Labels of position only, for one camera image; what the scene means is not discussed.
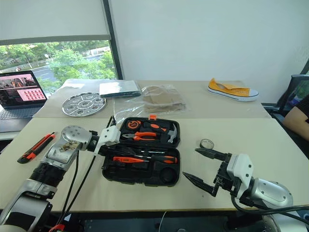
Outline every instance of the black toolbox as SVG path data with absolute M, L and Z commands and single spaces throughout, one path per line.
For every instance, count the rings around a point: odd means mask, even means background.
M 105 178 L 146 186 L 174 186 L 177 183 L 180 172 L 180 154 L 176 149 L 180 142 L 178 122 L 154 116 L 150 119 L 129 117 L 124 120 L 120 132 L 120 143 L 104 151 L 102 174 Z M 139 138 L 149 140 L 133 138 L 132 134 L 136 132 L 143 133 Z M 145 132 L 155 133 L 156 137 L 144 136 Z

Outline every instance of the laptop screen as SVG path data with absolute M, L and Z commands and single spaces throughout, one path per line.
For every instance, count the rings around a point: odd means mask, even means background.
M 0 104 L 3 108 L 45 101 L 46 96 L 31 71 L 0 74 Z

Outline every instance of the road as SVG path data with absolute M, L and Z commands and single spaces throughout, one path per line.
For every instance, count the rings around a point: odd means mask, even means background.
M 100 57 L 102 56 L 102 54 L 99 55 L 95 55 L 95 56 L 91 56 L 91 57 L 86 57 L 87 60 L 99 60 Z M 49 68 L 48 65 L 40 67 L 40 68 L 36 68 L 36 69 L 32 69 L 34 75 L 36 77 L 41 77 L 42 80 L 51 80 L 51 81 L 56 81 L 57 79 L 54 77 L 54 73 L 53 71 Z

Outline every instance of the sneaker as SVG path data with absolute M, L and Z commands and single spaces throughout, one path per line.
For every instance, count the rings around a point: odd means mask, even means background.
M 209 82 L 208 91 L 229 97 L 239 102 L 252 102 L 259 96 L 259 92 L 254 89 L 217 83 L 214 78 Z

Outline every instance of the laptop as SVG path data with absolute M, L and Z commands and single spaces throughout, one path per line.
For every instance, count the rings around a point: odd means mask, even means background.
M 0 132 L 21 131 L 46 100 L 32 71 L 0 73 Z

